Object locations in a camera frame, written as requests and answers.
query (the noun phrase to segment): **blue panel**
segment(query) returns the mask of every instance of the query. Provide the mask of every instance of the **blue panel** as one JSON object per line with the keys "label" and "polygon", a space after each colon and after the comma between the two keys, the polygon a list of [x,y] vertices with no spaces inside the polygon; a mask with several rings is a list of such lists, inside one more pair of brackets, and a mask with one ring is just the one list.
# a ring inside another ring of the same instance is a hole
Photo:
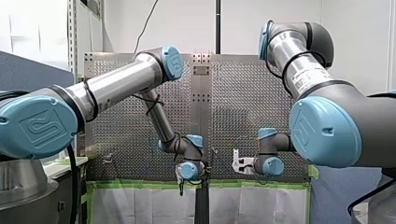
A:
{"label": "blue panel", "polygon": [[177,48],[170,45],[164,46],[162,57],[163,68],[168,78],[171,81],[179,79],[183,73],[184,63]]}
{"label": "blue panel", "polygon": [[259,129],[259,140],[269,137],[271,135],[276,134],[277,131],[275,128],[260,128]]}
{"label": "blue panel", "polygon": [[178,170],[185,180],[195,180],[199,177],[198,168],[190,161],[183,162]]}
{"label": "blue panel", "polygon": [[22,96],[0,108],[0,153],[42,159],[64,150],[78,128],[73,110],[48,96]]}
{"label": "blue panel", "polygon": [[262,172],[266,175],[282,175],[285,171],[285,164],[278,157],[270,157],[262,164]]}
{"label": "blue panel", "polygon": [[291,141],[299,154],[317,165],[352,166],[361,155],[361,135],[338,104],[317,96],[298,101],[290,112]]}
{"label": "blue panel", "polygon": [[192,141],[196,147],[203,147],[204,139],[201,135],[187,134],[186,137]]}

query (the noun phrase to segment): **metal stand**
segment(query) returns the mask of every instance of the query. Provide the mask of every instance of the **metal stand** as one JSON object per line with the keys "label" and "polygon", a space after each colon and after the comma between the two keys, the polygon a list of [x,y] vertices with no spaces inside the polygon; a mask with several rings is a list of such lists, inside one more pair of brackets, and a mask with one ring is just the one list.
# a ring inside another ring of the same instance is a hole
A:
{"label": "metal stand", "polygon": [[195,191],[194,224],[209,223],[209,183],[203,180],[201,188]]}

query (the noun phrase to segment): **perforated metal panel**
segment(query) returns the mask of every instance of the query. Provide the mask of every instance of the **perforated metal panel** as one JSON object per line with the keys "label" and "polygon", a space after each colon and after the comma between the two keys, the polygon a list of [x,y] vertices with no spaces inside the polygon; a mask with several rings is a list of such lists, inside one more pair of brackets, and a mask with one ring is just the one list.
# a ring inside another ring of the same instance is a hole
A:
{"label": "perforated metal panel", "polygon": [[[213,178],[247,178],[232,169],[233,148],[240,149],[241,157],[251,157],[257,152],[254,139],[260,127],[286,132],[291,99],[281,81],[272,77],[255,56],[206,55],[204,63],[203,57],[183,55],[182,79],[158,88],[164,109],[176,132],[204,136]],[[85,75],[101,75],[132,58],[133,54],[87,54]],[[89,179],[175,180],[173,155],[156,149],[158,137],[145,112],[139,100],[128,98],[87,127],[87,148],[97,154],[91,161]],[[301,159],[291,153],[281,157],[286,173],[278,180],[307,178]]]}
{"label": "perforated metal panel", "polygon": [[[101,75],[130,63],[132,58],[133,54],[87,54],[85,74]],[[174,130],[183,135],[190,133],[190,80],[191,65],[185,62],[180,80],[157,88]],[[86,129],[86,135],[91,139],[87,145],[96,153],[89,179],[175,180],[174,156],[157,149],[158,136],[140,100],[130,97],[109,108]]]}
{"label": "perforated metal panel", "polygon": [[[213,178],[247,178],[237,175],[231,164],[233,149],[240,157],[257,153],[260,128],[288,131],[292,100],[282,82],[272,76],[256,56],[214,55],[212,57],[212,126],[209,148],[213,158]],[[285,174],[279,180],[304,181],[307,166],[292,153],[280,153]]]}

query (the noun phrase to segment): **wire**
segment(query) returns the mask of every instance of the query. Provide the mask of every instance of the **wire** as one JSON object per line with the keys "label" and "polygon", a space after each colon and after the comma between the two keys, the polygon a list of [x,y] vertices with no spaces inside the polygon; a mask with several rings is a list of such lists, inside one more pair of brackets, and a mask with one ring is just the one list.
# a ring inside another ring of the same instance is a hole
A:
{"label": "wire", "polygon": [[[259,155],[259,152],[257,152],[257,153],[254,155],[253,164],[256,163],[256,160],[258,159],[258,158],[257,158],[258,155]],[[268,177],[267,175],[265,175],[265,177],[266,177],[266,179],[264,179],[264,180],[265,180],[265,183],[262,183],[262,182],[260,181],[260,179],[259,179],[260,176],[256,173],[256,170],[254,170],[253,175],[254,175],[254,178],[256,179],[256,182],[259,183],[260,185],[266,185],[266,184],[268,184],[268,178],[269,178],[269,177]]]}
{"label": "wire", "polygon": [[200,185],[200,184],[202,184],[202,180],[198,181],[198,183],[194,183],[194,182],[192,182],[192,181],[189,180],[189,183],[190,183],[191,185]]}
{"label": "wire", "polygon": [[6,91],[3,93],[0,93],[0,101],[10,99],[10,98],[19,97],[19,96],[25,95],[27,93],[29,93],[29,91]]}
{"label": "wire", "polygon": [[180,146],[181,146],[181,135],[180,135],[180,133],[175,133],[175,136],[176,136],[176,141],[174,143],[174,152],[175,152],[174,161],[176,161],[176,158],[178,156],[178,151],[180,150]]}
{"label": "wire", "polygon": [[157,6],[157,3],[158,3],[158,0],[156,0],[154,2],[154,5],[152,6],[151,11],[148,14],[148,18],[146,19],[146,23],[145,23],[145,26],[143,27],[142,33],[137,38],[136,47],[134,48],[134,53],[136,53],[137,52],[137,48],[139,48],[140,37],[142,37],[142,35],[145,33],[146,27],[148,26],[148,23],[149,23],[149,19],[151,18],[152,12],[154,11],[154,8]]}
{"label": "wire", "polygon": [[165,105],[163,102],[160,101],[160,97],[161,97],[160,94],[157,95],[157,98],[155,98],[155,100],[145,99],[145,98],[140,97],[140,96],[138,96],[138,95],[132,95],[132,96],[133,96],[134,98],[137,98],[137,99],[142,100],[142,101],[154,103],[154,104],[148,109],[148,111],[146,111],[146,116],[149,115],[149,112],[155,107],[156,104],[160,104],[160,105],[162,105],[162,106]]}
{"label": "wire", "polygon": [[365,201],[368,198],[371,198],[373,196],[375,196],[377,193],[383,191],[384,189],[389,188],[390,186],[392,186],[394,183],[396,182],[396,178],[390,180],[388,183],[384,184],[383,186],[374,189],[370,192],[368,192],[367,194],[363,195],[362,197],[360,197],[358,200],[356,200],[355,202],[351,203],[348,207],[347,207],[347,211],[349,213],[350,216],[352,216],[352,210],[353,207],[355,207],[355,205],[362,203],[363,201]]}
{"label": "wire", "polygon": [[268,70],[274,77],[282,78],[282,76],[280,76],[279,74],[275,73],[275,72],[271,69],[271,67],[270,67],[270,65],[269,65],[269,63],[268,63],[268,45],[269,45],[269,39],[270,39],[269,34],[270,34],[270,26],[272,26],[272,24],[274,24],[274,21],[269,20],[269,21],[267,22],[267,27],[265,28],[265,33],[266,33],[266,35],[267,35],[267,38],[265,39],[265,46],[264,46],[264,51],[265,51],[265,52],[264,52],[264,54],[265,54],[265,66],[267,67],[267,70]]}
{"label": "wire", "polygon": [[78,170],[72,145],[67,147],[67,154],[69,154],[70,169],[72,171],[72,212],[70,215],[70,224],[75,224],[78,208]]}
{"label": "wire", "polygon": [[289,87],[288,87],[288,84],[287,84],[287,81],[286,81],[286,73],[287,73],[288,68],[289,68],[289,66],[291,65],[291,63],[294,62],[294,60],[296,60],[296,59],[298,59],[298,58],[304,56],[305,54],[311,54],[311,55],[317,55],[317,56],[319,56],[319,58],[322,60],[322,64],[321,64],[321,65],[322,65],[323,67],[326,67],[326,63],[327,63],[327,62],[326,62],[326,59],[324,58],[324,56],[323,56],[321,53],[319,53],[319,52],[317,52],[317,51],[306,50],[306,51],[303,51],[303,52],[300,52],[300,53],[297,53],[297,54],[293,55],[293,56],[286,62],[285,67],[283,68],[283,72],[282,72],[282,84],[283,84],[283,88],[285,88],[285,91],[286,91],[289,95],[291,95],[291,91],[290,91],[290,89],[289,89]]}
{"label": "wire", "polygon": [[86,78],[84,78],[83,83],[84,83],[85,91],[88,93],[88,95],[90,95],[90,97],[93,101],[93,115],[92,115],[91,119],[87,120],[87,122],[91,122],[98,117],[99,105],[98,105],[98,102],[96,101],[95,95],[93,95],[93,92],[91,91],[90,86],[88,85],[88,80]]}

